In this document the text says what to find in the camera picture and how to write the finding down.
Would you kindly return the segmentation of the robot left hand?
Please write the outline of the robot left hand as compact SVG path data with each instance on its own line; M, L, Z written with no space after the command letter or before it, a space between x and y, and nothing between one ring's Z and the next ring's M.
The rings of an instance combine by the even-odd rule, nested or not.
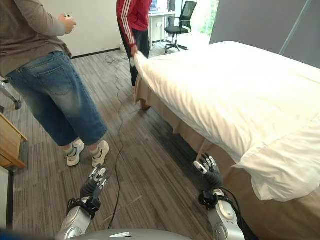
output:
M87 181L83 184L80 190L80 197L98 198L105 187L109 177L108 170L105 165L96 166L89 174Z

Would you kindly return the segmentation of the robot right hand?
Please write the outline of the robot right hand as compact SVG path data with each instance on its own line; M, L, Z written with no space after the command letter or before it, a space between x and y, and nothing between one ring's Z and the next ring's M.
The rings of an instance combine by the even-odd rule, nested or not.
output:
M202 174L204 180L207 182L205 187L206 191L211 191L223 186L218 165L214 158L207 152L201 155L199 161L194 161L193 165Z

